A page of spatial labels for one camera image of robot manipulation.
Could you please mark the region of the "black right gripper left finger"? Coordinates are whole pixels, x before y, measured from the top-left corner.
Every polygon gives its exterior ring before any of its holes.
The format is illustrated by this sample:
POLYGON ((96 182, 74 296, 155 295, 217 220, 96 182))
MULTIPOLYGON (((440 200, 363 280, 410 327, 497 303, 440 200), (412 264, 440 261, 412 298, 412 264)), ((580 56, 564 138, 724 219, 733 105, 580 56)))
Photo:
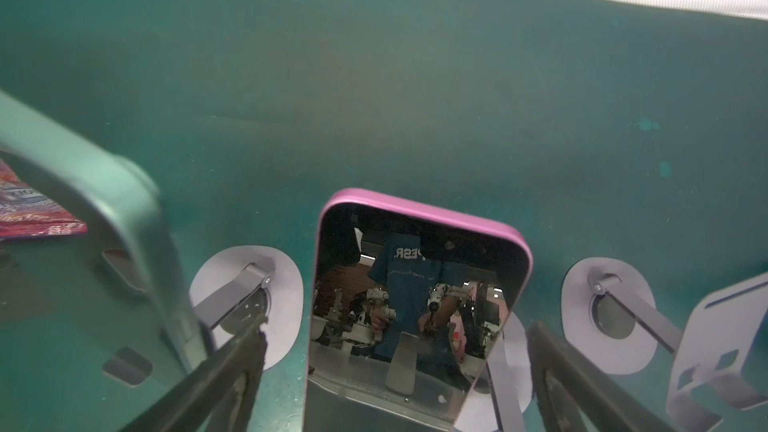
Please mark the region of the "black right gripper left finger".
POLYGON ((180 384, 123 427, 125 431, 245 431, 267 351, 261 316, 180 384))

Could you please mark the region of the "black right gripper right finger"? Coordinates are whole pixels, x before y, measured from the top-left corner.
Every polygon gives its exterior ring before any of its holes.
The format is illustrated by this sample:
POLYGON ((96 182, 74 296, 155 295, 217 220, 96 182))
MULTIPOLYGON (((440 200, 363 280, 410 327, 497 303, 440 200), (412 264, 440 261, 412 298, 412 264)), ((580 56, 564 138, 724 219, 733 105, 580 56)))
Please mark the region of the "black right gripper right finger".
POLYGON ((663 419, 537 321, 526 332, 534 394, 548 431, 671 431, 663 419))

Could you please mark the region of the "phone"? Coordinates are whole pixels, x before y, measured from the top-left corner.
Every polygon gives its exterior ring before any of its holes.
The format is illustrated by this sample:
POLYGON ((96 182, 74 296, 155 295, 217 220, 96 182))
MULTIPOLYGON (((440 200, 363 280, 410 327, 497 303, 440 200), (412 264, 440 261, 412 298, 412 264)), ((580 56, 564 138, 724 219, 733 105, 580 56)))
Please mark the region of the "phone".
POLYGON ((348 188, 317 233, 306 431, 454 431, 533 256, 510 225, 348 188))
POLYGON ((9 95, 1 161, 87 225, 1 240, 1 427, 120 430, 207 355, 159 191, 9 95))

